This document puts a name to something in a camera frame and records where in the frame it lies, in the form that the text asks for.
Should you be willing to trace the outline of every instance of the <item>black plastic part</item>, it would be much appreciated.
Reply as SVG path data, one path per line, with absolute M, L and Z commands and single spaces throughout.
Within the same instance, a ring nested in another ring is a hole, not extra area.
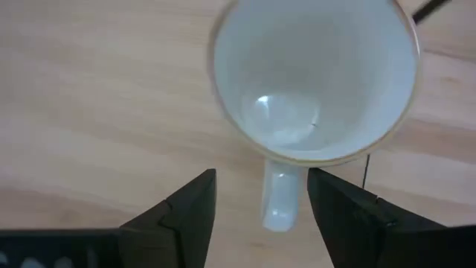
M 447 228 L 317 168 L 308 193 L 335 268 L 476 267 L 476 226 Z
M 201 268 L 215 202 L 216 171 L 206 170 L 118 229 L 0 231 L 0 267 L 27 259 L 54 267 L 67 258 L 74 268 Z

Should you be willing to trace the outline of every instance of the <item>mug handle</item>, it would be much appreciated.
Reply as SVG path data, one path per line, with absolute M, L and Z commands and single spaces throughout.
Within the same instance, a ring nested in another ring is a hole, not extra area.
M 294 225 L 308 168 L 266 159 L 261 218 L 273 232 L 287 232 Z

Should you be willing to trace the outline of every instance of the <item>white mug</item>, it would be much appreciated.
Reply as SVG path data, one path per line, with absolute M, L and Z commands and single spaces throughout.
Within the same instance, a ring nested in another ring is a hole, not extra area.
M 419 44 L 394 0 L 240 0 L 210 35 L 225 117 L 263 153 L 262 219 L 289 230 L 309 167 L 368 154 L 414 99 Z

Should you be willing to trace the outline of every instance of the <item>wood grain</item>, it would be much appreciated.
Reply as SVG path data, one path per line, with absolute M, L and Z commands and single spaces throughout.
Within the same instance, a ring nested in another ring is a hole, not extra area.
M 205 71 L 223 4 L 0 1 L 0 228 L 116 226 L 216 168 L 207 267 L 332 266 L 306 196 L 291 232 L 261 227 L 263 157 Z
M 476 223 L 476 63 L 423 55 L 409 119 L 370 159 L 366 189 L 443 224 Z
M 428 0 L 398 0 L 408 14 Z M 423 48 L 437 54 L 476 61 L 476 1 L 452 0 L 432 14 L 417 32 Z

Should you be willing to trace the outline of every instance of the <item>wooden table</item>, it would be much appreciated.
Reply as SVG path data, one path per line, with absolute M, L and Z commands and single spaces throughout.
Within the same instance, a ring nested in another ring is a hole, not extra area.
M 422 0 L 404 0 L 414 10 Z M 220 0 L 0 2 L 0 227 L 117 226 L 218 170 L 207 267 L 331 267 L 303 198 L 260 226 L 263 157 L 216 108 L 205 71 Z M 424 86 L 366 189 L 445 224 L 476 223 L 476 1 L 419 26 Z M 329 171 L 362 184 L 366 159 Z

